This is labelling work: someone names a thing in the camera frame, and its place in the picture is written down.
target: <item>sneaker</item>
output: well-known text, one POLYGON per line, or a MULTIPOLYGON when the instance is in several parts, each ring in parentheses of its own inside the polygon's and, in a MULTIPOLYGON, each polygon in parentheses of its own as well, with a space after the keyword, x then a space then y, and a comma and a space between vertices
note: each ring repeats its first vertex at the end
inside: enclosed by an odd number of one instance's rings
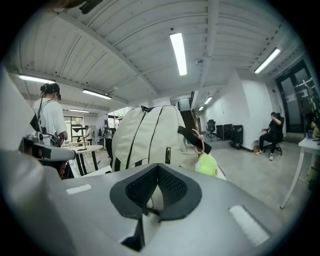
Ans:
POLYGON ((256 156, 262 155, 264 153, 264 151, 259 150, 259 152, 255 153, 256 156))

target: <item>seated woman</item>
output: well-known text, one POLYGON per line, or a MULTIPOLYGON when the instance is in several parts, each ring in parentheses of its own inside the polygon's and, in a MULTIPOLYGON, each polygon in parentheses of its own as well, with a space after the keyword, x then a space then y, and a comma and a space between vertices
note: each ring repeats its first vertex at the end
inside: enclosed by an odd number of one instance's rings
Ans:
POLYGON ((271 113, 271 122, 267 128, 264 128, 261 130, 263 131, 269 131, 268 133, 265 133, 260 136, 259 138, 259 152, 255 153, 257 156, 263 154, 265 152, 264 148, 264 141, 271 142, 271 149, 269 154, 269 160, 272 161, 274 159, 274 152, 277 145, 277 140, 279 140, 280 136, 283 136, 282 134, 282 126, 281 126, 281 116, 280 114, 276 114, 275 112, 271 113))

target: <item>window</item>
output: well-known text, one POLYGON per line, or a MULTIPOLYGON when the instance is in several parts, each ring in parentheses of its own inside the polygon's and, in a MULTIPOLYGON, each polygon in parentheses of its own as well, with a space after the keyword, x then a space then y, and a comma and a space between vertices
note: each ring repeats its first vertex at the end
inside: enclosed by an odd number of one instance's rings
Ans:
POLYGON ((84 136, 83 129, 77 129, 83 127, 83 118, 78 116, 65 116, 64 123, 66 125, 66 132, 68 133, 67 142, 76 142, 78 137, 82 138, 84 136))

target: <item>black pants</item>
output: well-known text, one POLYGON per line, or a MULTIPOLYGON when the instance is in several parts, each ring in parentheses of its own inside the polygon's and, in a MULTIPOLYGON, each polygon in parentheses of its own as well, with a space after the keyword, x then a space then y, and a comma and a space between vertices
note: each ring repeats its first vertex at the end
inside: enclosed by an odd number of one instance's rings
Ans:
POLYGON ((112 155, 112 139, 111 138, 105 139, 105 147, 106 147, 106 151, 108 152, 109 157, 111 158, 110 166, 112 166, 112 162, 114 161, 114 157, 112 155))
POLYGON ((259 146, 260 150, 263 150, 264 148, 264 141, 271 142, 271 148, 270 148, 270 153, 275 152, 275 148, 277 145, 277 139, 278 139, 278 134, 276 132, 269 132, 264 135, 261 135, 259 138, 259 146))

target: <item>table leg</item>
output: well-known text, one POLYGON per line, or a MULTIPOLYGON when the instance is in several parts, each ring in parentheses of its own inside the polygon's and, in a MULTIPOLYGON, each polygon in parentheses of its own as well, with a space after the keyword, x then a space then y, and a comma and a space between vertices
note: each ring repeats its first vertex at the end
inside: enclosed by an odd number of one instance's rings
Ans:
POLYGON ((92 151, 92 159, 93 159, 94 168, 95 168, 96 171, 98 171, 96 153, 94 151, 92 151))
POLYGON ((292 184, 290 186, 290 189, 289 189, 288 193, 286 194, 286 196, 285 196, 285 198, 283 200, 283 203, 280 205, 281 209, 283 209, 285 207, 285 205, 288 202, 292 192, 294 191, 294 188, 295 188, 295 186, 297 184, 297 181, 298 181, 298 178, 299 178, 299 175, 300 175, 300 172, 301 172, 301 167, 302 167, 302 163, 304 161, 304 156, 305 156, 305 151, 303 149, 301 149, 298 166, 296 168, 295 175, 294 175, 292 184))
POLYGON ((79 154, 79 155, 80 155, 80 159, 81 159, 81 164, 82 164, 82 168, 83 168, 83 173, 84 173, 84 175, 87 175, 87 170, 86 170, 86 166, 85 166, 84 156, 83 156, 83 154, 79 154))
POLYGON ((80 175, 83 176, 83 175, 84 175, 84 172, 82 171, 82 168, 81 168, 81 163, 80 163, 80 159, 79 159, 79 154, 76 154, 76 155, 75 155, 75 159, 76 159, 76 163, 77 163, 77 165, 78 165, 78 169, 79 169, 80 175))

